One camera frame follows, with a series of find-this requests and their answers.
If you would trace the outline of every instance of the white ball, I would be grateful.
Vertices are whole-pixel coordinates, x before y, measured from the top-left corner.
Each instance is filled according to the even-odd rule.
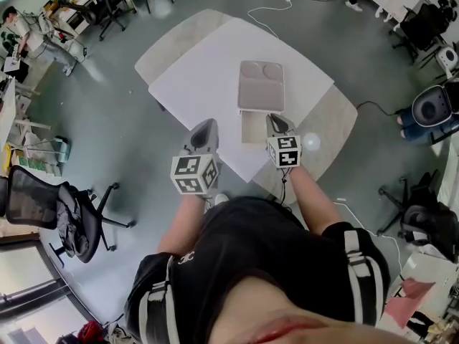
[[[308,151],[316,151],[321,147],[321,139],[316,133],[307,133],[303,136],[303,146]]]

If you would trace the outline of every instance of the chair base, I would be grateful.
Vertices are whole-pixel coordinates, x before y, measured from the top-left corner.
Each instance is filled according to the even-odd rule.
[[[417,52],[417,50],[411,45],[411,43],[408,40],[408,38],[400,36],[398,33],[394,32],[393,29],[391,29],[389,31],[389,35],[393,35],[393,34],[395,34],[399,38],[400,43],[393,44],[392,48],[393,49],[396,49],[396,48],[399,48],[399,47],[406,48],[407,51],[408,51],[408,54],[410,54],[412,64],[414,64],[416,59],[419,57],[419,53]]]
[[[119,188],[120,188],[119,183],[113,183],[112,185],[110,185],[107,188],[107,190],[105,191],[105,193],[104,193],[104,195],[102,197],[102,200],[100,201],[100,204],[99,204],[99,206],[97,208],[97,213],[100,215],[100,217],[102,219],[101,221],[103,223],[111,224],[112,226],[117,226],[117,227],[120,227],[120,228],[126,228],[126,229],[133,228],[136,225],[136,221],[130,221],[127,224],[122,224],[122,223],[119,223],[117,221],[113,221],[112,219],[105,218],[102,215],[103,209],[105,208],[105,205],[107,204],[107,200],[108,200],[108,197],[110,196],[111,191],[112,190],[118,190]],[[79,197],[88,197],[91,202],[94,199],[96,199],[95,195],[93,194],[93,190],[92,189],[88,189],[88,190],[84,190],[84,191],[78,191],[78,193],[80,194]],[[105,249],[107,251],[115,251],[116,250],[116,245],[115,244],[112,245],[112,246],[108,246],[107,239],[105,238],[105,234],[104,234],[104,231],[103,231],[103,227],[100,229],[100,236],[102,237],[103,244],[104,244]],[[65,264],[62,261],[60,255],[65,253],[65,248],[63,246],[61,246],[58,249],[55,249],[51,244],[49,244],[49,246],[51,247],[51,250],[56,254],[57,258],[59,259],[59,261],[60,261],[60,263],[62,265],[62,268],[64,268]]]
[[[395,223],[397,223],[402,217],[403,214],[406,212],[408,209],[408,181],[406,178],[401,177],[399,179],[399,182],[403,184],[403,199],[402,201],[397,200],[390,192],[388,192],[383,186],[379,188],[378,192],[379,195],[381,196],[386,196],[398,209],[397,215],[392,218],[391,221],[387,222],[383,227],[378,229],[377,235],[381,236],[386,231],[392,227]]]
[[[131,13],[131,12],[134,12],[136,13],[137,10],[135,8],[131,8],[131,9],[126,9],[126,10],[122,10],[121,8],[116,8],[113,12],[111,12],[108,17],[106,18],[106,20],[100,25],[100,27],[102,28],[102,32],[99,34],[99,42],[103,41],[104,40],[104,33],[105,31],[107,31],[108,27],[110,27],[110,25],[112,23],[116,23],[120,28],[121,28],[121,31],[124,32],[126,30],[126,27],[123,26],[118,18],[127,14],[127,13]]]
[[[425,190],[425,189],[427,189],[430,192],[430,186],[432,185],[432,182],[435,180],[437,173],[438,173],[438,170],[435,170],[432,173],[432,175],[430,175],[430,173],[428,172],[424,173],[424,176],[421,178],[420,182],[417,185],[414,185],[410,188],[411,196],[408,194],[407,179],[405,177],[399,178],[399,182],[403,185],[403,199],[401,201],[399,201],[390,192],[388,192],[384,186],[379,188],[378,190],[379,195],[386,196],[389,199],[389,201],[395,205],[395,207],[397,208],[397,214],[395,215],[394,218],[392,218],[384,226],[378,229],[377,231],[378,236],[383,235],[395,223],[397,223],[398,221],[401,221],[405,212],[408,210],[408,208],[413,203],[414,204],[424,203],[425,201],[424,199],[419,200],[420,198],[419,195],[422,194],[422,190]]]

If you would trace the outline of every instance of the white box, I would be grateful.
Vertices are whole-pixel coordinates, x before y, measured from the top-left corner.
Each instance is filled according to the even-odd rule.
[[[172,158],[171,180],[181,194],[206,195],[218,174],[212,154]]]
[[[268,154],[276,168],[298,167],[301,163],[301,137],[293,135],[268,138]]]

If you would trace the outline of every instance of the black mesh chair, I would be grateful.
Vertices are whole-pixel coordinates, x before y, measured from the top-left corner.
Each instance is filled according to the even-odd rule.
[[[97,4],[90,4],[89,6],[77,5],[71,3],[69,0],[57,0],[60,6],[67,7],[78,11],[83,19],[91,24],[98,25],[102,28],[99,35],[99,41],[104,40],[104,33],[112,23],[116,23],[121,31],[125,31],[125,27],[119,22],[119,17],[129,12],[136,13],[135,9],[121,9],[119,4],[126,4],[126,0],[96,0]]]
[[[398,35],[392,29],[389,34],[396,34],[400,38],[400,43],[392,47],[405,47],[414,62],[419,56],[418,51],[426,52],[434,46],[436,39],[443,40],[440,35],[446,32],[449,22],[434,4],[423,4],[419,13],[408,8],[407,10],[400,23],[404,36]]]
[[[0,177],[0,216],[6,213],[6,195],[8,194],[8,178]]]
[[[83,254],[76,255],[76,257],[82,262],[88,263],[93,258],[101,237],[107,251],[115,251],[116,249],[115,245],[110,247],[107,245],[102,223],[122,228],[131,228],[136,224],[134,221],[129,224],[118,223],[104,218],[102,215],[110,192],[118,187],[117,183],[109,186],[96,209],[92,203],[95,195],[92,194],[91,190],[78,191],[68,182],[50,185],[21,166],[13,166],[8,177],[6,220],[11,224],[56,229],[57,202],[61,201],[69,210],[75,210],[75,204],[77,204],[80,207],[82,228],[89,246]],[[65,252],[65,248],[54,249],[52,246],[51,248],[64,266],[60,255]]]
[[[458,262],[459,224],[455,213],[439,203],[432,184],[437,170],[426,172],[417,185],[408,190],[406,178],[403,184],[403,199],[399,201],[385,187],[379,195],[386,196],[396,207],[397,215],[377,232],[383,235],[396,222],[400,222],[398,237],[415,246],[433,245],[446,259]]]

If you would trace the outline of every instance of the shoe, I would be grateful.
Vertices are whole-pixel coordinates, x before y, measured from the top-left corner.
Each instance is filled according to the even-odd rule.
[[[218,205],[218,204],[221,204],[221,203],[226,203],[227,201],[229,201],[230,198],[228,198],[228,196],[226,196],[224,193],[218,193],[216,196],[215,196],[215,203],[214,205]]]
[[[348,8],[351,8],[352,10],[355,10],[355,11],[357,11],[357,12],[359,12],[359,13],[362,13],[362,9],[361,9],[361,7],[360,7],[357,3],[351,4],[349,1],[346,1],[345,4],[346,4],[346,6],[347,6]]]
[[[75,68],[75,65],[77,64],[77,62],[75,61],[75,63],[72,65],[72,66],[67,66],[65,67],[65,76],[68,77],[70,76],[70,74],[72,74],[72,71],[73,69]]]

